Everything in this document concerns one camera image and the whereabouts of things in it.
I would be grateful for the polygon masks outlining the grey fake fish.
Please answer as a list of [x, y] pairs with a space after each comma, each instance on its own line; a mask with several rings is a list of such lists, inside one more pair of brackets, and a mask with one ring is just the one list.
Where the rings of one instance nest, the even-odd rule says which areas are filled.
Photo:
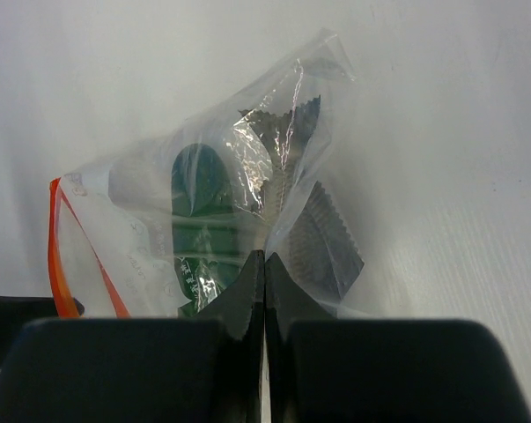
[[274, 226], [293, 217], [281, 231], [277, 246], [287, 255], [293, 280], [325, 309], [335, 313], [364, 268], [344, 220], [331, 195], [316, 178], [302, 194], [312, 164], [305, 158], [321, 116], [321, 96], [288, 112], [242, 109], [272, 165], [272, 176], [261, 188], [262, 216]]

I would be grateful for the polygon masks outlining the green fake cucumber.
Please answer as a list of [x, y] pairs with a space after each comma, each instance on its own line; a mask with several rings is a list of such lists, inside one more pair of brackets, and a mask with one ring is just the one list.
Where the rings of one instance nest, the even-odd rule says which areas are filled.
[[181, 317], [198, 314], [239, 276], [246, 261], [234, 213], [172, 216], [173, 265], [188, 302]]

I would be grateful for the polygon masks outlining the clear zip top bag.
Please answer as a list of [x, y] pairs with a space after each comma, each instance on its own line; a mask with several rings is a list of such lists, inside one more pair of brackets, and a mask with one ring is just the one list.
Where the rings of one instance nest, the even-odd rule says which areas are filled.
[[173, 265], [171, 179], [176, 157], [192, 144], [210, 146], [225, 164], [246, 260], [255, 250], [277, 254], [289, 271], [277, 244], [298, 213], [274, 226], [263, 218], [261, 188], [272, 165], [240, 110], [282, 115], [321, 96], [318, 128], [305, 153], [312, 161], [301, 190], [307, 195], [313, 178], [322, 183], [329, 154], [348, 134], [355, 91], [338, 35], [323, 30], [172, 134], [136, 142], [53, 180], [48, 273], [58, 314], [179, 316], [188, 299]]

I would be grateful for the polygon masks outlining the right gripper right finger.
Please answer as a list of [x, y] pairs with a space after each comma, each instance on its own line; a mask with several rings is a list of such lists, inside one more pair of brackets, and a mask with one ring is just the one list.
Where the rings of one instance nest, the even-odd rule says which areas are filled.
[[275, 422], [529, 422], [502, 345], [459, 319], [337, 319], [264, 265]]

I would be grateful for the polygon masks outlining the dark green fake leaf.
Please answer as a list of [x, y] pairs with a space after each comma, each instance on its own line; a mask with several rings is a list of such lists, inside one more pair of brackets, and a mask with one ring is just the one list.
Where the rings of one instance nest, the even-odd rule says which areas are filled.
[[232, 187], [224, 162], [205, 144], [188, 145], [176, 157], [171, 179], [173, 215], [232, 213]]

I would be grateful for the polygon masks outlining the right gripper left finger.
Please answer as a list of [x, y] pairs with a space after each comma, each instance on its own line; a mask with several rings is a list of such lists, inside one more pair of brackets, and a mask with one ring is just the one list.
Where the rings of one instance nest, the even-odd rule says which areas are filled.
[[0, 422], [257, 422], [264, 257], [191, 318], [40, 319], [0, 370]]

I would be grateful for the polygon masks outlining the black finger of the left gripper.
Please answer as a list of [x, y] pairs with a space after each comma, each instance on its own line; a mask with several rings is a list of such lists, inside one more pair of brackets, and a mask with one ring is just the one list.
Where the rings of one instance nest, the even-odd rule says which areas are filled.
[[0, 296], [0, 368], [27, 324], [56, 317], [53, 298]]

